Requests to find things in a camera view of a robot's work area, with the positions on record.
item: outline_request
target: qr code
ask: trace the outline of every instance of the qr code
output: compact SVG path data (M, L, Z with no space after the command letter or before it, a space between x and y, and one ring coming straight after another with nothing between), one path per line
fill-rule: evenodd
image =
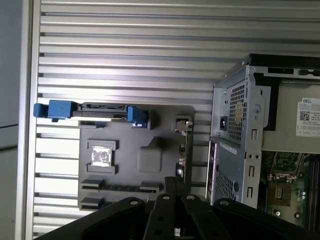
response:
M310 112L309 111L301 111L300 112L300 121L310 121Z

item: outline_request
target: white wall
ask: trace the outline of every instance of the white wall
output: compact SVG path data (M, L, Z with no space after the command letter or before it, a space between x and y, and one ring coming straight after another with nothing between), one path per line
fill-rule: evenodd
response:
M22 0L0 6L0 127L18 123ZM15 232L18 127L0 129L0 239Z
M22 0L1 1L0 127L18 123ZM18 142L18 127L0 129L0 148Z

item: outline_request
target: perforated grille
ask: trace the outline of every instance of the perforated grille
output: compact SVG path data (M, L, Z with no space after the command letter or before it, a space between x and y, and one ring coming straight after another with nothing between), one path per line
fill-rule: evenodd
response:
M222 198L236 200L236 196L233 194L233 182L220 170L216 174L215 184L215 200Z
M228 135L229 138L237 141L241 141L242 125L247 117L246 91L245 85L242 84L234 87L230 92Z

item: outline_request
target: white label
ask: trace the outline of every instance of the white label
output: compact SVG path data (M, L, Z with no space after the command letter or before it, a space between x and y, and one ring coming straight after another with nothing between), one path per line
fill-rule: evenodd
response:
M296 135L320 138L320 99L303 98L298 102L296 113Z
M223 147L225 150L229 151L230 153L237 155L237 150L223 142L220 142L220 146Z

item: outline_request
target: ribbed metal panel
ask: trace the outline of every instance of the ribbed metal panel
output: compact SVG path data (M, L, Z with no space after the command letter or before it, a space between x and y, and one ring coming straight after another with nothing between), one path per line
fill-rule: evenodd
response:
M60 99L193 106L194 161L208 157L213 83L236 61L248 53L320 56L316 2L40 1L31 105ZM27 240L90 213L76 201L77 126L30 118ZM196 167L192 180L204 182L206 172Z

